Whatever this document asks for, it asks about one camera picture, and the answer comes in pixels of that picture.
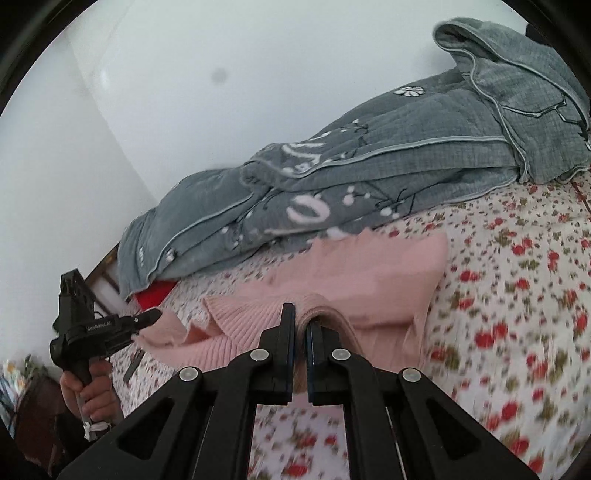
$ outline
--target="white wall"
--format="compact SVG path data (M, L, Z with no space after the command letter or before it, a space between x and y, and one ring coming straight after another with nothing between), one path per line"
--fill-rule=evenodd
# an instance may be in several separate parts
M160 199L188 174L307 138L452 67L431 30L454 16L525 31L501 0L99 0L67 34L115 138Z
M61 274L90 273L154 204L60 36L0 116L0 360L51 362Z

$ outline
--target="pink cloth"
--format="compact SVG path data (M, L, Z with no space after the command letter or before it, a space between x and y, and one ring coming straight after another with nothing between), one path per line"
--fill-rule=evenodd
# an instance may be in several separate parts
M205 297L206 326L192 323L187 331L167 312L135 341L172 367L223 367L256 348L261 332L278 325L281 306L290 301L299 348L306 324L318 317L375 367L418 367L429 302L446 261L444 233L404 239L365 230L340 240L317 239L309 252L262 281L242 284L235 295Z

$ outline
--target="bed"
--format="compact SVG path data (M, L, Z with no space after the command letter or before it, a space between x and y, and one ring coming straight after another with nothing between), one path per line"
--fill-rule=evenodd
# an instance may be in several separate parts
M422 370L540 478L558 479L591 434L591 173L566 184L520 185L379 229L449 238L446 272L427 318ZM230 294L300 254L259 251L217 274L181 280L161 307L200 322L207 294ZM136 347L112 358L129 414L174 370ZM259 406L249 478L349 477L341 415Z

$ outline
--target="colorful floral fabric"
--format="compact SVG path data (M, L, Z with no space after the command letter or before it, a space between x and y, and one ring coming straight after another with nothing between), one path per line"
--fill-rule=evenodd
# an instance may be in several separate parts
M544 480L559 479L591 434L590 194L585 172L566 185L515 184L378 230L446 231L450 259L427 318L422 370ZM194 275L163 307L184 323L202 319L201 296L232 293L293 256L266 249L231 270ZM134 351L113 357L125 414L174 374L146 354L125 386ZM349 478L342 419L314 414L258 409L249 480Z

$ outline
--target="pink sweater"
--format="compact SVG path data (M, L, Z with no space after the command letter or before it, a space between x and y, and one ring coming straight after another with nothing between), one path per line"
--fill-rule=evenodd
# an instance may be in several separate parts
M235 295L205 297L207 325L191 323L187 331L167 312L135 341L172 367L223 367L256 348L261 332L278 325L281 306L290 301L299 348L306 324L316 318L375 367L419 367L429 303L446 261L444 233L404 239L365 230L340 240L317 239L309 252L262 281L240 285Z

